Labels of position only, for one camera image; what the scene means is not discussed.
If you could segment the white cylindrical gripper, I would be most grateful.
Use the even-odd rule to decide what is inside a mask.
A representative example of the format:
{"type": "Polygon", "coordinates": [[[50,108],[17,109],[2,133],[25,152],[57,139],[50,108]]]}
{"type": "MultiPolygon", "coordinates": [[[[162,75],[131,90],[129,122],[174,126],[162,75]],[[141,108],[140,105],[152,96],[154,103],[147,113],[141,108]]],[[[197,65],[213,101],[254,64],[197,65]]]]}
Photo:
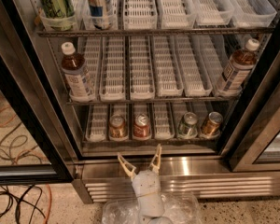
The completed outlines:
{"type": "Polygon", "coordinates": [[[148,170],[135,173],[136,167],[118,154],[118,161],[125,174],[132,180],[132,187],[138,201],[141,218],[161,217],[165,210],[161,198],[161,182],[158,173],[161,168],[161,145],[148,166],[148,170]]]}

